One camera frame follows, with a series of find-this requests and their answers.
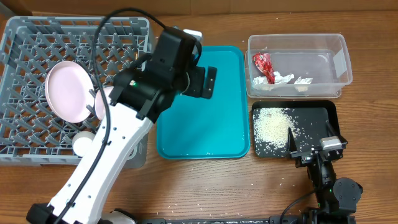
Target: crumpled white paper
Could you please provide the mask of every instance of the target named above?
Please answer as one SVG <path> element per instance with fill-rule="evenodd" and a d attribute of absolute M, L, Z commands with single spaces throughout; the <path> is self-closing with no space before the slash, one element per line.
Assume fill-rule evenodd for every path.
<path fill-rule="evenodd" d="M 294 74 L 282 76 L 278 71 L 274 72 L 274 77 L 275 77 L 275 84 L 270 84 L 268 85 L 268 80 L 266 77 L 256 77 L 253 79 L 253 83 L 255 84 L 254 88 L 258 90 L 272 90 L 273 88 L 277 88 L 278 84 L 286 84 L 291 79 L 294 78 Z"/>
<path fill-rule="evenodd" d="M 294 84 L 311 84 L 312 78 L 303 78 L 299 77 Z M 297 91 L 302 92 L 302 91 L 307 91 L 308 87 L 307 86 L 295 86 Z"/>

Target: red wrapper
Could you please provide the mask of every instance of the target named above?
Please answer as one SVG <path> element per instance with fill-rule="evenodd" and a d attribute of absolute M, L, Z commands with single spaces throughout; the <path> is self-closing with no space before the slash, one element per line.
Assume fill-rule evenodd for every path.
<path fill-rule="evenodd" d="M 272 68 L 271 55 L 269 53 L 257 53 L 253 56 L 253 62 L 256 67 L 263 73 L 269 84 L 275 83 L 274 68 Z"/>

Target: black tray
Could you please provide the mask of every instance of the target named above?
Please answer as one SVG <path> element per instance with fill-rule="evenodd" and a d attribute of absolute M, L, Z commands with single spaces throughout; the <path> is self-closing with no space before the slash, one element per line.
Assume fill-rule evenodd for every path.
<path fill-rule="evenodd" d="M 321 138 L 329 136 L 326 122 L 329 122 L 336 133 L 340 134 L 336 106 L 331 101 L 258 101 L 252 105 L 253 123 L 261 108 L 291 109 L 285 111 L 285 113 L 298 122 L 295 125 L 296 128 L 305 130 L 305 135 L 302 133 L 295 138 L 298 151 L 310 151 L 312 147 L 319 145 Z M 275 148 L 267 142 L 255 142 L 255 135 L 256 132 L 253 131 L 254 150 L 259 157 L 280 158 L 286 156 L 287 143 L 282 148 Z"/>

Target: gray dish rack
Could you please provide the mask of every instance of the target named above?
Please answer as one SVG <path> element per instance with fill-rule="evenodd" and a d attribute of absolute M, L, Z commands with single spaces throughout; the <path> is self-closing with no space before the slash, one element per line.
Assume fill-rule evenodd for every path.
<path fill-rule="evenodd" d="M 4 65 L 0 85 L 0 165 L 37 166 L 78 164 L 72 139 L 80 131 L 95 131 L 99 120 L 91 115 L 73 124 L 57 117 L 44 93 L 47 73 L 57 63 L 71 60 L 90 74 L 91 41 L 102 17 L 12 17 L 0 43 Z M 154 35 L 141 17 L 114 17 L 105 24 L 96 44 L 96 59 L 104 86 L 140 54 L 151 52 Z M 147 136 L 125 167 L 139 167 L 146 158 Z"/>

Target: pile of white grains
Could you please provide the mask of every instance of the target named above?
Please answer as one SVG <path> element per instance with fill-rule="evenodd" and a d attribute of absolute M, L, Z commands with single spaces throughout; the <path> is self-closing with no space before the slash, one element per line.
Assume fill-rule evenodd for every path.
<path fill-rule="evenodd" d="M 258 118 L 254 121 L 255 131 L 254 140 L 256 143 L 268 142 L 276 148 L 285 147 L 288 140 L 288 128 L 292 129 L 293 136 L 296 137 L 295 121 L 285 114 L 289 108 L 262 108 Z"/>

